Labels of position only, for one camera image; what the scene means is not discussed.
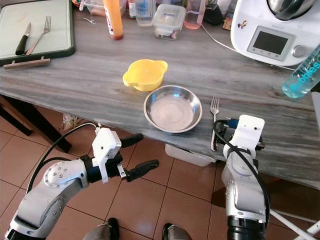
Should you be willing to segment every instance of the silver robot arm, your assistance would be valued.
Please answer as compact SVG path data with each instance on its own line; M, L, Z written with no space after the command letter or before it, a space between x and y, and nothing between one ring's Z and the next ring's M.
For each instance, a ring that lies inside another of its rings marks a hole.
M131 182L158 167L151 160L127 171L121 165L120 147L128 147L143 139L142 134L120 140L115 131L96 128L92 143L94 157L83 156L72 161L60 161L50 166L42 181L21 201L5 240L42 240L50 234L68 201L89 183L120 176Z
M230 143L246 158L254 171L255 147L260 139L265 121L261 118L241 115ZM228 145L223 154L226 165L222 181L226 187L226 215L228 239L265 239L266 203L263 190L244 160Z

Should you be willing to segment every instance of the yellow bowl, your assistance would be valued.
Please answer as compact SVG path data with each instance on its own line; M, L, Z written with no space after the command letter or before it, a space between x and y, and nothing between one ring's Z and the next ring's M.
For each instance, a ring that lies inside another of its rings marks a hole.
M123 75L123 83L143 92L151 92L160 86L168 69L165 61L141 59L133 62Z

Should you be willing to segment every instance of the metal bowl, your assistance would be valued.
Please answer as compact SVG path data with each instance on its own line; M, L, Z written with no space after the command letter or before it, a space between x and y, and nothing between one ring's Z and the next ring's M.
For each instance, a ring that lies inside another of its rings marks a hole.
M151 92L143 109L153 126L168 133L189 131L202 117L199 98L192 91L175 85L162 86Z

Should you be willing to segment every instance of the silver fork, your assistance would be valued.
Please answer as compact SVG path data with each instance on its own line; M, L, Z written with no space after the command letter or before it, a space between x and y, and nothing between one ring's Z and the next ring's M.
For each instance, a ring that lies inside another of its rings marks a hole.
M217 114L219 113L219 97L213 96L210 106L210 111L213 114L213 123L217 120ZM217 144L214 144L215 140L215 131L212 131L212 138L211 138L211 150L216 151L217 150Z
M32 53L32 51L34 50L35 46L38 44L39 40L41 39L41 37L43 35L47 34L48 32L50 32L50 28L51 28L51 16L46 16L45 17L45 22L44 22L43 32L41 33L39 38L34 42L34 44L28 49L28 51L26 51L25 55L30 55Z

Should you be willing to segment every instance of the green cutting board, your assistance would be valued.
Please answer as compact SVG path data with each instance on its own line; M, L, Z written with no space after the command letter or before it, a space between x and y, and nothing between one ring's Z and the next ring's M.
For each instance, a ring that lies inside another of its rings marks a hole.
M51 16L50 32L44 34L29 56L15 55L21 37L31 23L25 49L43 32L46 16ZM70 0L39 0L6 5L0 12L0 66L72 55L76 51Z

